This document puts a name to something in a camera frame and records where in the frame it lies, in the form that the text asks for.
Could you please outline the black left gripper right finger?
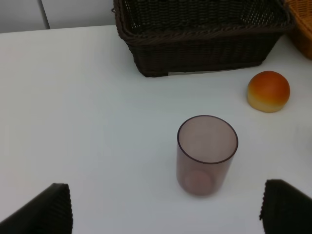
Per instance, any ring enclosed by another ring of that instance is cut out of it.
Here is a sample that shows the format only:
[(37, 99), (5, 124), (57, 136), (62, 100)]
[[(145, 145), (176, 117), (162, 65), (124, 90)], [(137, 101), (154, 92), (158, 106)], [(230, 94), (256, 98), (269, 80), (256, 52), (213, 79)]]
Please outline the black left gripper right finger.
[(267, 180), (259, 219), (266, 234), (310, 234), (312, 199), (281, 179)]

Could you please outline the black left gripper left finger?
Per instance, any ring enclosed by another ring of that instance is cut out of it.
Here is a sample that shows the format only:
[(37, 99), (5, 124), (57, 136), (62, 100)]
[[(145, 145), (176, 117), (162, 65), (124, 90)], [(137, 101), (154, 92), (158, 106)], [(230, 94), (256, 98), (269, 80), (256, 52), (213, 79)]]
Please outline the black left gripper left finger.
[(2, 234), (71, 234), (69, 185), (53, 183), (0, 223)]

